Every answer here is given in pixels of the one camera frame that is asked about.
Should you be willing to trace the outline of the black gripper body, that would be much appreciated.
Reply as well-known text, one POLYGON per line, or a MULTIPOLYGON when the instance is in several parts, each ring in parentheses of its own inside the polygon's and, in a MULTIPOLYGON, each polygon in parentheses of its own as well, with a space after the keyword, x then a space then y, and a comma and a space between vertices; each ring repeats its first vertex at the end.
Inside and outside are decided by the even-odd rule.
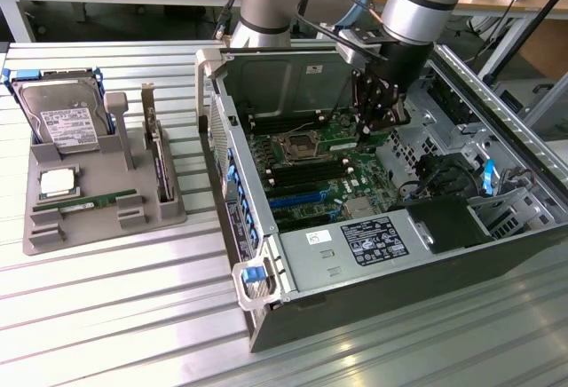
POLYGON ((398 96, 406 96, 410 86, 418 79, 430 53, 433 43, 414 45, 403 42, 384 43, 380 54, 387 60, 375 69, 378 78, 376 89, 381 98, 394 98, 394 89, 398 96))

